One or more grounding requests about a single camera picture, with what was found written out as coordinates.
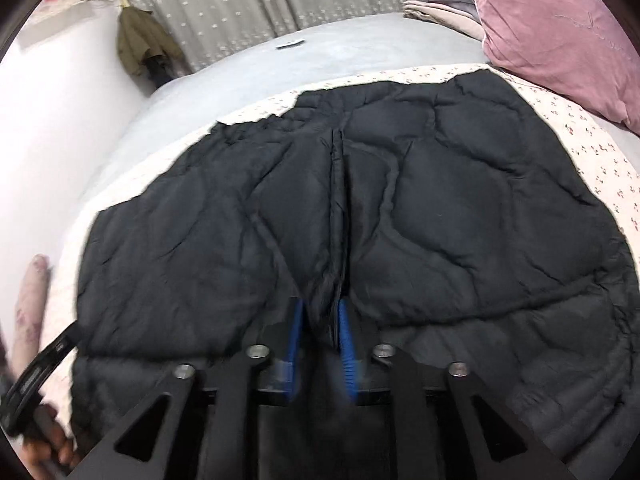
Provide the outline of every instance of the white wall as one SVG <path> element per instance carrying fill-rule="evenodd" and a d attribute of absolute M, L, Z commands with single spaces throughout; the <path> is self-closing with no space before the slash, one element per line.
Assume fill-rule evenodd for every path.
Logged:
<path fill-rule="evenodd" d="M 10 344 L 21 276 L 55 264 L 82 192 L 146 97 L 116 55 L 117 7 L 0 62 L 0 326 Z"/>

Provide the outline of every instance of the folded blanket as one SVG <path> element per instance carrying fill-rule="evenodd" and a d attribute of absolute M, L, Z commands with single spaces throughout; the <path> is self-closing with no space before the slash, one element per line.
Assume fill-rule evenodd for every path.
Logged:
<path fill-rule="evenodd" d="M 445 10 L 439 5 L 433 7 L 434 4 L 425 4 L 422 2 L 405 2 L 402 10 L 406 18 L 414 18 L 424 22 L 433 22 L 445 27 L 452 28 L 458 32 L 462 32 L 475 40 L 482 41 L 484 38 L 484 30 L 479 23 L 475 22 L 470 15 L 464 15 L 461 10 L 449 9 Z"/>
<path fill-rule="evenodd" d="M 445 10 L 458 10 L 463 12 L 463 16 L 467 16 L 474 20 L 475 22 L 480 23 L 480 17 L 478 16 L 478 10 L 476 6 L 473 4 L 466 4 L 464 2 L 447 2 L 445 4 L 439 2 L 429 2 L 427 0 L 410 0 L 410 2 L 419 5 L 427 5 L 433 7 L 440 7 Z"/>

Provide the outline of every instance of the metal screw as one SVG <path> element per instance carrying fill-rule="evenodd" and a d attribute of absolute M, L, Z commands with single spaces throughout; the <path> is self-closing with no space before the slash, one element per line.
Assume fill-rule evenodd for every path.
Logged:
<path fill-rule="evenodd" d="M 174 370 L 174 375 L 178 379 L 190 379 L 194 373 L 196 373 L 196 369 L 191 365 L 179 365 Z"/>
<path fill-rule="evenodd" d="M 466 363 L 451 363 L 449 365 L 449 373 L 454 377 L 466 377 L 469 375 L 469 367 L 466 365 Z"/>
<path fill-rule="evenodd" d="M 252 345 L 246 349 L 246 354 L 252 359 L 267 357 L 267 355 L 269 355 L 269 352 L 269 347 L 265 345 Z"/>
<path fill-rule="evenodd" d="M 393 357 L 396 349 L 391 345 L 375 345 L 373 347 L 373 355 L 376 357 Z"/>

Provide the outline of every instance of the olive green jacket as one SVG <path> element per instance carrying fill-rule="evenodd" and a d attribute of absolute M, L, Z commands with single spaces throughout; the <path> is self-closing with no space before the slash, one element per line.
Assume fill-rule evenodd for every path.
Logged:
<path fill-rule="evenodd" d="M 147 57 L 184 57 L 182 50 L 167 31 L 156 22 L 150 12 L 135 7 L 124 7 L 120 13 L 118 29 L 118 56 L 131 75 L 142 72 Z"/>

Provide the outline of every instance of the pink pillow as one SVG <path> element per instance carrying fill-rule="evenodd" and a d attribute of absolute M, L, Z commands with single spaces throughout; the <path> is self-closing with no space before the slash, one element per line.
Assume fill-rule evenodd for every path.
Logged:
<path fill-rule="evenodd" d="M 491 62 L 640 135 L 640 56 L 601 0 L 476 0 Z"/>

